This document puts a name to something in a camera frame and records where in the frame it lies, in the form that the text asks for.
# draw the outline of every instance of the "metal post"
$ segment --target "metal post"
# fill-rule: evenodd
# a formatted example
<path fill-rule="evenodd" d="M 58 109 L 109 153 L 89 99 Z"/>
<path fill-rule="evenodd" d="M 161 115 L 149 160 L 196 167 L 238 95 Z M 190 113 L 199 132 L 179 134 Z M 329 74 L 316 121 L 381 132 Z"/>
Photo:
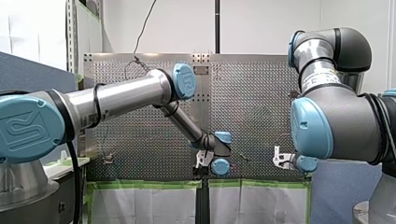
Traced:
<path fill-rule="evenodd" d="M 220 54 L 220 0 L 215 0 L 216 53 Z"/>

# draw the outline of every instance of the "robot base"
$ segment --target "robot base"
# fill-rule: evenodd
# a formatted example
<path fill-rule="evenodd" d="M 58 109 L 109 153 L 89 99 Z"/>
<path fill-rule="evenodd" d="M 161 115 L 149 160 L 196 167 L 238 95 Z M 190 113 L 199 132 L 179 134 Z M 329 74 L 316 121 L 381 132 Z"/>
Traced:
<path fill-rule="evenodd" d="M 358 203 L 353 208 L 353 222 L 356 224 L 396 223 L 396 178 L 382 173 L 370 202 Z"/>
<path fill-rule="evenodd" d="M 58 224 L 59 184 L 50 181 L 47 190 L 28 200 L 0 206 L 0 222 L 5 224 Z"/>

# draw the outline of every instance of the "white wall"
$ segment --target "white wall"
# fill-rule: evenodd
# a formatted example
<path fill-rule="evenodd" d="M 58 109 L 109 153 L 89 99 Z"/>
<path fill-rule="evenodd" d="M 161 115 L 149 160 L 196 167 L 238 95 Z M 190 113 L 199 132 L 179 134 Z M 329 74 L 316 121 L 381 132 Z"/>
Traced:
<path fill-rule="evenodd" d="M 104 0 L 105 52 L 133 52 L 151 0 Z M 138 52 L 207 52 L 214 48 L 213 0 L 158 1 Z"/>
<path fill-rule="evenodd" d="M 105 52 L 134 51 L 151 3 L 104 0 Z M 222 53 L 286 54 L 296 30 L 319 28 L 318 0 L 227 0 L 220 9 Z M 213 0 L 158 1 L 138 52 L 214 52 L 214 12 Z"/>
<path fill-rule="evenodd" d="M 297 30 L 318 30 L 318 0 L 221 1 L 221 53 L 287 54 Z"/>
<path fill-rule="evenodd" d="M 389 83 L 389 9 L 393 0 L 322 0 L 320 29 L 351 27 L 368 39 L 373 52 L 372 68 L 362 91 L 380 93 Z"/>

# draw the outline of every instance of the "blue cap logo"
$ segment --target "blue cap logo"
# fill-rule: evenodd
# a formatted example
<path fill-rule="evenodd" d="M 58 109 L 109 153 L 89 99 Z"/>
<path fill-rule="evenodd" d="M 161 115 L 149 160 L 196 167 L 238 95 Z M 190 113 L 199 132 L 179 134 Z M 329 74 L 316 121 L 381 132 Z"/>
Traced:
<path fill-rule="evenodd" d="M 173 80 L 175 91 L 180 100 L 190 99 L 196 89 L 196 77 L 192 68 L 186 63 L 177 63 L 174 67 Z"/>

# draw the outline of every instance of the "metal frame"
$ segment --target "metal frame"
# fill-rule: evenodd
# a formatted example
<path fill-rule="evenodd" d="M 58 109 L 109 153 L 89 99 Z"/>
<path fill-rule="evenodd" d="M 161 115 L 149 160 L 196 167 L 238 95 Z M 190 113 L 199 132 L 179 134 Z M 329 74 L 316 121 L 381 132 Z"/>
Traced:
<path fill-rule="evenodd" d="M 78 29 L 75 1 L 66 1 L 67 71 L 78 74 Z"/>

